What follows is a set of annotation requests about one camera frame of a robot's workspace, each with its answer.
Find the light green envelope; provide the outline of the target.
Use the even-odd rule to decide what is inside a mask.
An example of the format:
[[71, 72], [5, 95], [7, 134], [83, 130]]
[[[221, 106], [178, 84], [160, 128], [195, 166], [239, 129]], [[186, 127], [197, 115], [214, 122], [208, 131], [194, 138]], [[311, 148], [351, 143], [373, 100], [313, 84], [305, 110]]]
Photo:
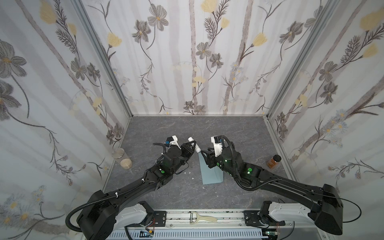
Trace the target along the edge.
[[219, 184], [224, 180], [224, 174], [219, 167], [209, 168], [202, 153], [199, 153], [200, 169], [203, 185]]

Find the cream plastic peeler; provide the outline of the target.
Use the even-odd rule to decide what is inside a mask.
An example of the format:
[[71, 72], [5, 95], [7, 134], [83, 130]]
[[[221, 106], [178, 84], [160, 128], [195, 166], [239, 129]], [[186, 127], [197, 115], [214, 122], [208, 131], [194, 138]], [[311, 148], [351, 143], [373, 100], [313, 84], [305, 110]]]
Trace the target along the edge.
[[212, 216], [202, 216], [197, 212], [191, 212], [190, 214], [190, 224], [197, 224], [199, 222], [209, 222], [209, 223], [216, 223], [218, 221], [217, 218]]

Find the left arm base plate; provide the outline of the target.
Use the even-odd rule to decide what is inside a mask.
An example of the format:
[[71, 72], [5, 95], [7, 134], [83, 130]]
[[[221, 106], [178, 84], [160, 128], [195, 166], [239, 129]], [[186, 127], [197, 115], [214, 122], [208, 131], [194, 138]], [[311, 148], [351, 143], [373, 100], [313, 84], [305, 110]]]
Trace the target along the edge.
[[165, 227], [167, 219], [166, 211], [154, 211], [153, 213], [148, 214], [144, 220], [139, 223], [140, 227]]

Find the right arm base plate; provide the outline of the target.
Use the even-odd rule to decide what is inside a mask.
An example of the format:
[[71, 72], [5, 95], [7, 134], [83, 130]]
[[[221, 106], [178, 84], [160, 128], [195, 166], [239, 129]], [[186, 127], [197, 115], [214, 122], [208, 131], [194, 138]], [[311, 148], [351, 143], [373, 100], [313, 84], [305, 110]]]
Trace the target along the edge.
[[269, 228], [286, 225], [285, 221], [276, 222], [269, 215], [262, 214], [260, 211], [244, 211], [243, 213], [245, 224], [248, 227]]

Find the amber bottle black cap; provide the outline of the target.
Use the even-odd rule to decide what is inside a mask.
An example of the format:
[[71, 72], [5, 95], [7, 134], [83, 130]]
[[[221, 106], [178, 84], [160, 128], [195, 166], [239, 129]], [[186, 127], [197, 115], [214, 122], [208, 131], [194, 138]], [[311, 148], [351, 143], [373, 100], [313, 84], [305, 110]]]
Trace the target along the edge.
[[273, 169], [280, 161], [282, 160], [282, 157], [280, 155], [274, 155], [268, 162], [267, 166], [270, 169]]

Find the aluminium mounting rail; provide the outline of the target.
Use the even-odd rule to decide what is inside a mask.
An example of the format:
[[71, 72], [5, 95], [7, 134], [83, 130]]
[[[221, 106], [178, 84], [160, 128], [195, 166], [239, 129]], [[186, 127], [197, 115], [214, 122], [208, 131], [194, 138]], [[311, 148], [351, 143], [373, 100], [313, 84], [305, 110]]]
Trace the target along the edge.
[[273, 202], [266, 210], [146, 210], [144, 206], [124, 209], [107, 227], [111, 231], [129, 228], [175, 228], [247, 226], [282, 227], [287, 223], [313, 225], [310, 210], [300, 204], [279, 204]]

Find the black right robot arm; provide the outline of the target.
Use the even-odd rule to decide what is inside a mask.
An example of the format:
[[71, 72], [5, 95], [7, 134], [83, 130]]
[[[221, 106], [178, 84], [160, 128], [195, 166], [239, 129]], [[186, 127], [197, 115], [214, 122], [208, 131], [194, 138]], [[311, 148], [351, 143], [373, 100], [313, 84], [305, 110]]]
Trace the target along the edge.
[[265, 190], [293, 200], [309, 208], [308, 217], [318, 228], [332, 235], [343, 234], [344, 205], [335, 187], [328, 184], [311, 186], [280, 177], [244, 162], [241, 154], [229, 147], [218, 156], [213, 148], [201, 153], [209, 168], [218, 167], [228, 173], [243, 190]]

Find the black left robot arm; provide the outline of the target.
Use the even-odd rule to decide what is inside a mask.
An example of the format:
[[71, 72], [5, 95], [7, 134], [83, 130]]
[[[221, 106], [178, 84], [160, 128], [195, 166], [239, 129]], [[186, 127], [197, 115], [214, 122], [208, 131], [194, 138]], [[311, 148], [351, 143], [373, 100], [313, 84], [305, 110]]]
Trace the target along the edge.
[[187, 164], [198, 145], [190, 140], [181, 146], [171, 143], [160, 146], [162, 155], [141, 178], [108, 193], [101, 190], [93, 193], [87, 203], [67, 215], [67, 227], [83, 233], [87, 240], [105, 240], [115, 230], [150, 224], [154, 210], [145, 201], [135, 201], [165, 186], [174, 175], [180, 174], [179, 168]]

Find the white glue stick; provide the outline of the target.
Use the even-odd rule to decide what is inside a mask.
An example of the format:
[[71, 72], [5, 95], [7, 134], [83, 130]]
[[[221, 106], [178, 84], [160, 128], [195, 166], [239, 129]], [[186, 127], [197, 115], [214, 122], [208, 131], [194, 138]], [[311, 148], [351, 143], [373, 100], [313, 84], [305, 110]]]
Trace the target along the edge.
[[195, 152], [196, 153], [200, 153], [201, 152], [201, 148], [199, 147], [197, 142], [192, 137], [189, 137], [188, 140], [192, 144], [193, 149], [195, 150]]

